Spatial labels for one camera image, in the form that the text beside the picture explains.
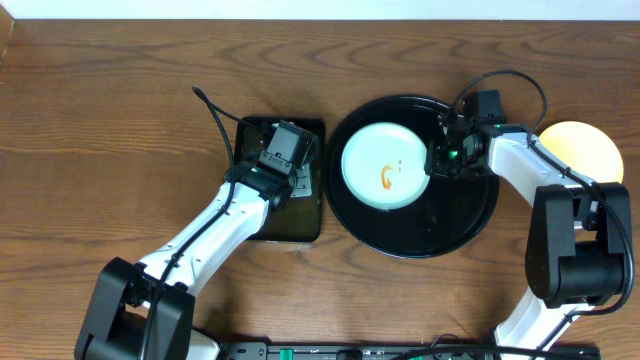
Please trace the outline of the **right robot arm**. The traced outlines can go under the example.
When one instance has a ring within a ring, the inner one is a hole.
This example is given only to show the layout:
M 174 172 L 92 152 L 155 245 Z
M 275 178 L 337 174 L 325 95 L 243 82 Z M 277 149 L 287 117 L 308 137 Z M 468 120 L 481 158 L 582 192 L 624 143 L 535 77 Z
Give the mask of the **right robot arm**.
M 499 357 L 548 357 L 578 318 L 620 310 L 635 274 L 626 188 L 574 172 L 531 129 L 508 123 L 496 90 L 461 92 L 441 125 L 445 140 L 430 146 L 428 174 L 497 175 L 532 207 L 528 289 L 493 332 Z

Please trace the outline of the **yellow plate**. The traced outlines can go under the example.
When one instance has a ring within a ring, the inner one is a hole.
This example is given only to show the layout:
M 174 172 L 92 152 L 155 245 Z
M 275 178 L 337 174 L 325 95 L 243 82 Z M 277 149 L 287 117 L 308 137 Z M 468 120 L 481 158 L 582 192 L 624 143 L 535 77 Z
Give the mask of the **yellow plate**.
M 599 183 L 623 182 L 621 153 L 598 128 L 583 122 L 564 121 L 544 130 L 539 140 L 573 171 Z

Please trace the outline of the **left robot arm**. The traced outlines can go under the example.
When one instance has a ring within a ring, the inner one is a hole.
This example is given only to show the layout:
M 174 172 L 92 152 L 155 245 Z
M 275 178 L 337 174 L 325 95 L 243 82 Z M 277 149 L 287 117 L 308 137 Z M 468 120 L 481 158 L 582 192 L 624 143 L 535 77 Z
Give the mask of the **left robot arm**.
M 293 198 L 319 202 L 325 126 L 318 119 L 248 117 L 227 148 L 231 166 L 211 203 L 178 235 L 137 263 L 100 272 L 76 341 L 77 359 L 218 359 L 222 345 L 193 327 L 195 302 L 234 250 Z

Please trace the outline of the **light blue plate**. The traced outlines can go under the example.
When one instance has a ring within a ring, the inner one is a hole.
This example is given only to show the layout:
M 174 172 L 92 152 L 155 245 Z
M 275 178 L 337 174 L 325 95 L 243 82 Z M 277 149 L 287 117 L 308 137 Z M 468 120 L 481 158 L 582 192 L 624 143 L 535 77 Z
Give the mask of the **light blue plate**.
M 353 196 L 377 210 L 396 210 L 426 190 L 427 145 L 409 128 L 379 122 L 357 130 L 340 158 L 342 178 Z

